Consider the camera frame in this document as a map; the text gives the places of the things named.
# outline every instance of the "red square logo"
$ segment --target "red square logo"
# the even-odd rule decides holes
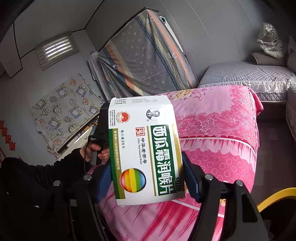
[[[144,136],[145,135],[145,127],[137,127],[136,128],[136,136]]]

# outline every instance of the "black jacket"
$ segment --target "black jacket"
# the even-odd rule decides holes
[[[55,180],[70,183],[80,178],[83,163],[79,149],[52,166],[4,159],[0,168],[0,240],[54,240],[56,221],[49,189]],[[85,164],[88,170],[91,165]]]

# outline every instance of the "hand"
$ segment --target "hand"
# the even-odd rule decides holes
[[[84,154],[86,153],[85,159],[87,162],[91,161],[91,152],[92,151],[99,151],[101,149],[101,147],[99,145],[94,144],[94,143],[88,143],[86,150],[85,150],[85,148],[86,148],[86,144],[80,149],[80,154],[84,158]],[[107,160],[110,157],[109,147],[103,149],[102,152],[100,154],[98,154],[98,157],[102,160]]]

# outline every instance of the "white box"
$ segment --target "white box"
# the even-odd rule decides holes
[[[113,98],[108,123],[118,205],[185,196],[178,130],[167,96]]]

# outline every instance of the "gray quilted bedspread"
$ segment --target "gray quilted bedspread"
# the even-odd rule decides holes
[[[287,90],[296,85],[296,76],[286,67],[253,65],[248,62],[215,64],[208,68],[199,88],[217,85],[244,85],[252,88],[261,101],[287,100]]]
[[[287,92],[286,119],[290,131],[296,140],[296,85],[291,86]]]

